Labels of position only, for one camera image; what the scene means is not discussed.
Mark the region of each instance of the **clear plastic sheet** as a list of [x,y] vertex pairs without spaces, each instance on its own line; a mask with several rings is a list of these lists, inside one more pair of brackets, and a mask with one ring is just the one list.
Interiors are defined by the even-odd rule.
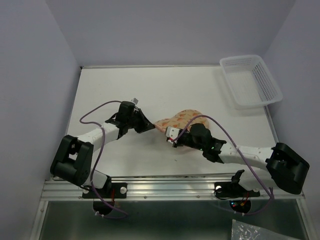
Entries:
[[259,226],[232,220],[231,240],[298,240]]

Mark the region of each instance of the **wall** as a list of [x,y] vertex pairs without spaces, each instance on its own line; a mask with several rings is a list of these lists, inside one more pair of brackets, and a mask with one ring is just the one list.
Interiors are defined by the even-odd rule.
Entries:
[[263,55],[294,0],[47,0],[81,66]]
[[29,239],[80,69],[43,0],[0,2],[0,239]]
[[279,139],[310,163],[304,193],[320,236],[319,9],[319,0],[298,0],[264,60],[283,92],[270,106]]

